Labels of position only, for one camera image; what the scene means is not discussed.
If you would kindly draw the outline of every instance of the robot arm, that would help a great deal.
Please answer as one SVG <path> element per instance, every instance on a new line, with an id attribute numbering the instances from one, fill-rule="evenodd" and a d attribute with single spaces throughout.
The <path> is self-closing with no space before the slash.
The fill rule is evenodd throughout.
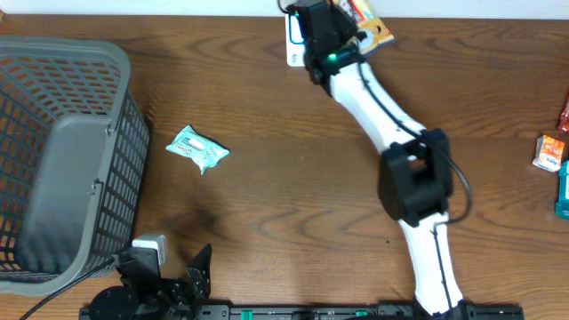
<path id="1" fill-rule="evenodd" d="M 433 141 L 439 152 L 448 153 L 445 135 L 440 130 L 425 131 L 381 87 L 354 41 L 365 36 L 342 9 L 324 0 L 299 0 L 287 9 L 299 22 L 311 79 L 349 111 L 382 155 L 380 198 L 405 233 L 417 301 L 431 315 L 456 307 L 462 294 L 454 279 L 443 225 L 449 220 L 446 198 L 453 192 L 450 165 L 416 139 L 422 136 Z M 417 159 L 425 164 L 423 168 L 411 167 Z"/>
<path id="2" fill-rule="evenodd" d="M 405 126 L 420 134 L 425 128 L 410 118 L 389 97 L 387 92 L 375 79 L 371 67 L 364 63 L 362 72 L 365 81 L 381 102 L 396 116 Z M 340 69 L 340 72 L 330 77 L 330 92 L 364 128 L 365 133 L 372 140 L 377 151 L 382 154 L 389 150 L 393 143 L 405 144 L 415 138 L 404 132 L 394 123 L 388 115 L 374 101 L 371 94 L 362 84 L 363 79 L 359 75 L 357 63 L 352 63 Z M 443 286 L 442 272 L 440 269 L 437 247 L 433 235 L 436 223 L 448 221 L 448 213 L 443 212 L 429 215 L 419 222 L 418 227 L 411 227 L 404 220 L 399 220 L 399 225 L 405 233 L 405 239 L 409 246 L 413 270 L 415 273 L 416 290 L 415 297 L 421 306 L 431 315 L 443 314 L 449 309 L 448 299 Z M 452 307 L 456 307 L 462 300 L 461 291 L 456 284 L 453 275 L 453 266 L 449 252 L 446 226 L 437 228 L 440 256 L 445 272 L 449 299 Z"/>

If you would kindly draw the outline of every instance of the wood grain surface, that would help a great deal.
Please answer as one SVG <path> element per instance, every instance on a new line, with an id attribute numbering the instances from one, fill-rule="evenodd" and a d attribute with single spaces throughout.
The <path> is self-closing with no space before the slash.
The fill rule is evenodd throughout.
<path id="1" fill-rule="evenodd" d="M 519 303 L 529 320 L 569 318 L 569 221 L 554 213 L 557 175 L 531 165 L 536 138 L 558 137 L 566 22 L 386 24 L 397 43 L 371 58 L 375 74 L 411 116 L 446 131 L 474 186 L 472 216 L 450 228 L 465 297 Z M 405 239 L 377 196 L 379 157 L 305 70 L 286 65 L 282 19 L 7 16 L 0 33 L 102 39 L 128 53 L 154 132 L 136 234 L 167 235 L 165 276 L 181 276 L 211 243 L 215 299 L 412 298 Z M 188 124 L 231 150 L 204 176 L 164 150 Z M 452 214 L 463 200 L 458 189 Z M 113 284 L 116 276 L 88 280 L 33 318 L 76 319 Z M 17 319 L 37 301 L 0 296 L 0 318 Z"/>

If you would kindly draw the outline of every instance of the small packet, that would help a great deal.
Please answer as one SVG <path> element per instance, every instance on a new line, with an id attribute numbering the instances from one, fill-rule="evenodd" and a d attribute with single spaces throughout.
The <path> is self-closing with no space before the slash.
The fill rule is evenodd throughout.
<path id="1" fill-rule="evenodd" d="M 565 107 L 559 117 L 559 126 L 557 129 L 561 132 L 569 132 L 569 96 L 565 100 Z"/>
<path id="2" fill-rule="evenodd" d="M 365 39 L 359 43 L 359 51 L 369 56 L 374 50 L 395 42 L 391 31 L 378 18 L 367 0 L 333 0 L 348 16 L 356 19 L 360 32 L 365 32 Z"/>
<path id="3" fill-rule="evenodd" d="M 535 159 L 533 159 L 533 165 L 550 172 L 559 171 L 561 169 L 561 157 L 564 146 L 563 141 L 543 135 L 537 139 L 537 150 Z"/>
<path id="4" fill-rule="evenodd" d="M 197 134 L 190 125 L 184 128 L 166 150 L 180 156 L 191 158 L 199 166 L 202 174 L 213 168 L 229 150 Z"/>

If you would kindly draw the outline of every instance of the white wall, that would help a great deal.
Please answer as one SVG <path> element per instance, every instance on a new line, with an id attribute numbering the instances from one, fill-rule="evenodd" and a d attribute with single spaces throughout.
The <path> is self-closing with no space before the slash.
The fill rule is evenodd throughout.
<path id="1" fill-rule="evenodd" d="M 569 0 L 368 0 L 381 17 L 569 19 Z M 277 16 L 274 0 L 0 0 L 6 13 Z"/>

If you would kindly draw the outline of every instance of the gray plastic basket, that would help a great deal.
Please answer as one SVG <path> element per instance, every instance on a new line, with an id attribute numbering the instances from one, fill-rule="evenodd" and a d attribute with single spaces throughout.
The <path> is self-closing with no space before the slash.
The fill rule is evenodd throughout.
<path id="1" fill-rule="evenodd" d="M 54 292 L 129 242 L 148 151 L 130 74 L 113 44 L 0 37 L 0 292 Z"/>

